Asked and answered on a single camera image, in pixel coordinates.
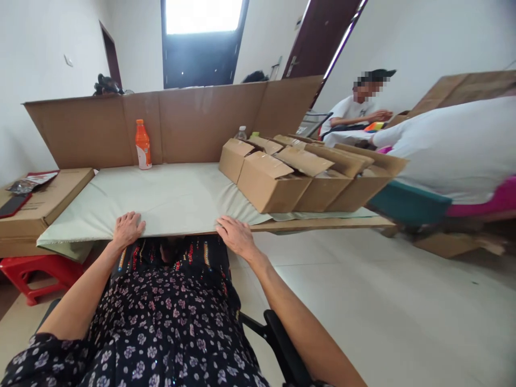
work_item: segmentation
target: orange drink bottle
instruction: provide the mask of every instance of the orange drink bottle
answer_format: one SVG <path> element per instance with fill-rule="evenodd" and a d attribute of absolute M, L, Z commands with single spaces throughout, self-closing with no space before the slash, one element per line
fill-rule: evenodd
<path fill-rule="evenodd" d="M 140 169 L 151 169 L 151 142 L 143 120 L 136 120 L 136 150 Z"/>

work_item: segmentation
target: door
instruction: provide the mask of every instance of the door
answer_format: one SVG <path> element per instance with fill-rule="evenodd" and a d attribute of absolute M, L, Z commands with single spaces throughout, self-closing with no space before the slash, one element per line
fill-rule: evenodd
<path fill-rule="evenodd" d="M 283 78 L 326 74 L 366 0 L 310 0 Z"/>
<path fill-rule="evenodd" d="M 248 0 L 162 0 L 163 87 L 232 84 Z"/>
<path fill-rule="evenodd" d="M 109 67 L 109 76 L 118 83 L 118 87 L 122 88 L 122 79 L 120 78 L 120 69 L 118 68 L 117 49 L 109 32 L 101 23 L 102 38 L 104 39 L 104 47 L 106 48 L 107 66 Z"/>

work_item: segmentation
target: hand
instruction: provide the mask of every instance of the hand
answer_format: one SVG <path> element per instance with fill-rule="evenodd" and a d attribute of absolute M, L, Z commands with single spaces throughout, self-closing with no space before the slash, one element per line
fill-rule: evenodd
<path fill-rule="evenodd" d="M 222 216 L 217 219 L 217 222 L 219 225 L 215 227 L 215 230 L 235 254 L 240 255 L 249 263 L 257 255 L 256 253 L 261 254 L 254 244 L 253 235 L 247 223 L 242 223 L 229 216 Z"/>
<path fill-rule="evenodd" d="M 128 212 L 117 219 L 114 226 L 113 242 L 118 248 L 126 248 L 130 244 L 136 242 L 145 228 L 145 222 L 140 222 L 140 214 Z"/>
<path fill-rule="evenodd" d="M 372 124 L 373 122 L 383 121 L 384 116 L 388 114 L 388 110 L 377 110 L 366 117 L 367 121 Z"/>

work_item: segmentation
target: smartphone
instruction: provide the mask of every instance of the smartphone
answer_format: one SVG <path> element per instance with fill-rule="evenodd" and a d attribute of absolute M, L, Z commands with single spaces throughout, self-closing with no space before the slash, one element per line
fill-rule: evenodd
<path fill-rule="evenodd" d="M 0 219 L 12 217 L 32 196 L 32 192 L 14 195 L 0 208 Z"/>

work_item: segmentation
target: white wall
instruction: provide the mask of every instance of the white wall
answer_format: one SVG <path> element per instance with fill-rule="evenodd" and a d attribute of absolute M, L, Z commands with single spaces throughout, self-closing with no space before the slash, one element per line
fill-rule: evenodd
<path fill-rule="evenodd" d="M 329 111 L 350 95 L 362 71 L 398 70 L 376 97 L 398 113 L 442 75 L 503 70 L 514 60 L 513 0 L 369 0 L 314 108 Z"/>
<path fill-rule="evenodd" d="M 107 0 L 124 89 L 163 90 L 160 0 Z"/>
<path fill-rule="evenodd" d="M 278 77 L 281 79 L 299 29 L 307 0 L 249 0 L 242 44 L 236 63 L 234 83 L 257 70 L 270 74 L 270 67 L 283 56 Z"/>
<path fill-rule="evenodd" d="M 110 21 L 101 0 L 2 0 L 0 14 L 4 185 L 29 171 L 56 168 L 21 103 L 92 95 L 98 73 L 109 73 L 99 19 L 108 28 Z"/>

